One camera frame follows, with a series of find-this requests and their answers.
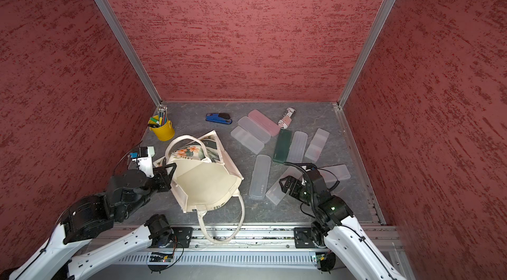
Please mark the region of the large white pencil case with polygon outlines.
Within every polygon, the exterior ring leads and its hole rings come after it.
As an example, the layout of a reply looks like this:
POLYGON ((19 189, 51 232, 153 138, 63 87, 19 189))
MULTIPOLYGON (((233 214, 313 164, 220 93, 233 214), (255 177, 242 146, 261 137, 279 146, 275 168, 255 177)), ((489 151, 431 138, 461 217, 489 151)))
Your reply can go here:
POLYGON ((265 147, 262 141, 240 126, 233 129, 231 136, 255 155, 259 154, 265 147))

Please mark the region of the pink pencil case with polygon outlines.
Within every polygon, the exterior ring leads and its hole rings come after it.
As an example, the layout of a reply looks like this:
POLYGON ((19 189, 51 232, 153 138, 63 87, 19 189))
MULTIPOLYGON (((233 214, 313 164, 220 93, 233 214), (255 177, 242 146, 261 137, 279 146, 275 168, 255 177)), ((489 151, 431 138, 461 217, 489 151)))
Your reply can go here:
POLYGON ((278 124, 258 110, 249 112, 248 118, 264 129, 271 137, 277 136, 281 130, 278 124))

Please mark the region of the clear ribbed pencil case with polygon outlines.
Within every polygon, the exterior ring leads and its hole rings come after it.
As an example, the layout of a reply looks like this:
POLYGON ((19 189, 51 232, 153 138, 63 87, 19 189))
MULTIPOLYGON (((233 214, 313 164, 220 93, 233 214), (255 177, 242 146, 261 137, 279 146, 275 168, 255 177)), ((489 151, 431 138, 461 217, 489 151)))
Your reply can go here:
POLYGON ((286 162, 301 163, 304 157, 308 135, 305 132, 296 131, 293 135, 286 162))

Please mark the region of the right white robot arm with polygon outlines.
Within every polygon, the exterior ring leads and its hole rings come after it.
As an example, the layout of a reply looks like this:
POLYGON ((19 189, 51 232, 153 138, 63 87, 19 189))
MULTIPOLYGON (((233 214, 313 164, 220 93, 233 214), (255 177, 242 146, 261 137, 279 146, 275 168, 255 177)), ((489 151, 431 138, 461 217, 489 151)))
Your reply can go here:
POLYGON ((356 279, 405 279, 380 252, 364 232, 351 208, 331 191, 312 163, 285 163, 302 174, 301 179, 288 176, 279 180, 283 193, 310 207, 314 221, 310 240, 340 259, 356 279))

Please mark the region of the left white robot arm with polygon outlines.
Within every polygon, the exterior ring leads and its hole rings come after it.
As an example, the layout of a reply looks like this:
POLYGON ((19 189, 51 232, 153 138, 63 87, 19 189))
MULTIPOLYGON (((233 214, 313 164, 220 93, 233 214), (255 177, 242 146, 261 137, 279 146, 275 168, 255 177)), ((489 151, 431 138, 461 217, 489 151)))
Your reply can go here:
POLYGON ((164 215, 152 215, 133 232, 81 258, 76 253, 115 223, 122 223, 156 193, 168 192, 177 169, 175 163, 156 167, 149 177, 128 169, 110 178, 105 192, 86 196, 59 217, 49 239, 20 267, 1 273, 2 279, 87 279, 116 260, 173 239, 164 215))

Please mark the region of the green pencil case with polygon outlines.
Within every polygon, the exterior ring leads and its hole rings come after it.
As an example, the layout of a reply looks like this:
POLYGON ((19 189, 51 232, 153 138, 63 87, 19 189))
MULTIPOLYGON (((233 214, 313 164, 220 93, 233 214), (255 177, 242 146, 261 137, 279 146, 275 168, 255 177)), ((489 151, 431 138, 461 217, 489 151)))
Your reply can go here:
POLYGON ((283 164, 287 161, 287 157, 292 142, 293 132, 281 129, 273 152, 273 162, 283 164))

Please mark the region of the floral canvas tote bag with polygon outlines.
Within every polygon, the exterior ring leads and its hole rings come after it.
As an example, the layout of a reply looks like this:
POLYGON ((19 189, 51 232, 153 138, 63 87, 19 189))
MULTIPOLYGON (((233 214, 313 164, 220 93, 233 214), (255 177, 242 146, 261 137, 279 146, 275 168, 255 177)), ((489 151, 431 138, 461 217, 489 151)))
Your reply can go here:
POLYGON ((170 187, 184 213, 196 212, 204 237, 213 244, 227 244, 239 234, 245 219, 245 204, 239 187, 243 175, 225 150, 216 131, 201 137, 183 135, 166 148, 164 157, 153 165, 174 163, 176 170, 170 187), (208 232, 204 216, 238 198, 241 217, 236 230, 225 239, 214 239, 208 232))

